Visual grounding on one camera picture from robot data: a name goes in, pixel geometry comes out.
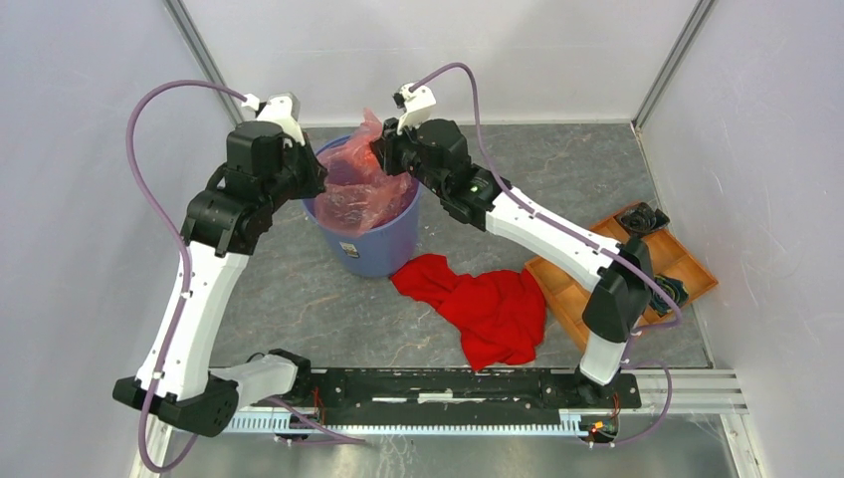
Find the red translucent trash bag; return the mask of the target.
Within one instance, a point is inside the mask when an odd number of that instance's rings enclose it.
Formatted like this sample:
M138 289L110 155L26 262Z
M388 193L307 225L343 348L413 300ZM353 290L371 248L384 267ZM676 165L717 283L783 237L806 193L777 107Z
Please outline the red translucent trash bag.
M409 207L416 183L406 173L388 175L370 143L382 134L382 121L369 108L342 144L316 155L327 169L325 192L314 201L316 221L326 229L358 237L397 218Z

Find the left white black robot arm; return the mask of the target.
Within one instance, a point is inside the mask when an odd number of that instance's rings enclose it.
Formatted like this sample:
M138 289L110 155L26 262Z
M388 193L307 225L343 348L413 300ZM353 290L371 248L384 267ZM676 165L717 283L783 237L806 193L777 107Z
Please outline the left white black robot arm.
M326 170L294 123L249 120L226 139L226 161L188 204L179 244L190 268L178 271L153 346L112 397L146 408L182 431L214 437L235 413L271 396L301 405L313 380L306 358L272 350L262 358L213 368L210 356L234 286L274 213L287 201L324 191Z

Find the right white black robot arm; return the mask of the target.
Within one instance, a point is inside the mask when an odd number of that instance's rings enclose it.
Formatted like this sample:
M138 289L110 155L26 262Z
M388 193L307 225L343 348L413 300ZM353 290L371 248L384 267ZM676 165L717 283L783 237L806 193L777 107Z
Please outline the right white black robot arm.
M390 118L370 147L385 173L409 174L456 221L533 251L588 292L582 314L588 338L574 390L588 406L609 399L633 327L651 298L654 273L647 245L601 236L541 207L474 163L452 120L408 127Z

